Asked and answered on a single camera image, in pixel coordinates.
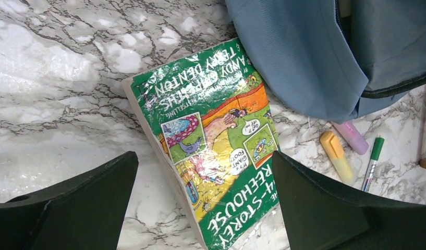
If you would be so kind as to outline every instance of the green book cover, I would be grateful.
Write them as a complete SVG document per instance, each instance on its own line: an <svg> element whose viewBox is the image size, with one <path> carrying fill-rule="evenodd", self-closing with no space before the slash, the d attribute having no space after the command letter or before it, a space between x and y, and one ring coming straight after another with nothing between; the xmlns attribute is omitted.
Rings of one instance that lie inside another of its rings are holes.
<svg viewBox="0 0 426 250"><path fill-rule="evenodd" d="M205 245L229 249L278 202L271 156L279 142L263 79L239 39L139 74L129 88Z"/></svg>

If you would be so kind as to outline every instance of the backpack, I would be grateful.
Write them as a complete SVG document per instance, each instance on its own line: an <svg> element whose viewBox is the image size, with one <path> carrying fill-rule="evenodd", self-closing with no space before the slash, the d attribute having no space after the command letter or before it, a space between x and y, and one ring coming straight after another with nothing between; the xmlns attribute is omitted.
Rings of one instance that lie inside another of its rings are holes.
<svg viewBox="0 0 426 250"><path fill-rule="evenodd" d="M338 123L426 84L426 0L226 0L239 38L273 93Z"/></svg>

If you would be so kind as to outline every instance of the highlighter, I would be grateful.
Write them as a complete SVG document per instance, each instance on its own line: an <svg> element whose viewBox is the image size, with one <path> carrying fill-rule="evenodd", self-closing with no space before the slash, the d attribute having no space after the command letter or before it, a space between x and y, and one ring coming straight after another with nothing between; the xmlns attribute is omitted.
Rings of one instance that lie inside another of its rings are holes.
<svg viewBox="0 0 426 250"><path fill-rule="evenodd" d="M369 145L352 122L346 121L342 124L331 123L357 154L364 155L366 153Z"/></svg>
<svg viewBox="0 0 426 250"><path fill-rule="evenodd" d="M338 137L332 131L325 131L320 137L320 143L322 143L342 182L352 186L356 181L357 173L349 166Z"/></svg>

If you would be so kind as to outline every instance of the highlighter cap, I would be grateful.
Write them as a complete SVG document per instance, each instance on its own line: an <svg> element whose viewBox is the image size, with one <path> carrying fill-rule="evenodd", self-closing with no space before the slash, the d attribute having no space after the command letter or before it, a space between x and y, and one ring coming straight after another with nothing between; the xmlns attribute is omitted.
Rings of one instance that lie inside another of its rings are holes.
<svg viewBox="0 0 426 250"><path fill-rule="evenodd" d="M369 145L352 122L346 121L342 124L331 123L357 154L364 155L367 152Z"/></svg>
<svg viewBox="0 0 426 250"><path fill-rule="evenodd" d="M330 159L341 159L344 157L342 145L338 137L330 130L325 131L320 137L320 143Z"/></svg>

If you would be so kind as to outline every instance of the yellow highlighter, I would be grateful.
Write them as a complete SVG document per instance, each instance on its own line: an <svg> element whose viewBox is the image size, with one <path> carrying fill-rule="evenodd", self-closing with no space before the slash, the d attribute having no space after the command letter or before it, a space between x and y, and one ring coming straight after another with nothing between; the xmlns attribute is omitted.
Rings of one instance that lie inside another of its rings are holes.
<svg viewBox="0 0 426 250"><path fill-rule="evenodd" d="M357 174L349 166L338 137L332 131L325 131L320 137L320 143L322 143L342 182L352 186Z"/></svg>

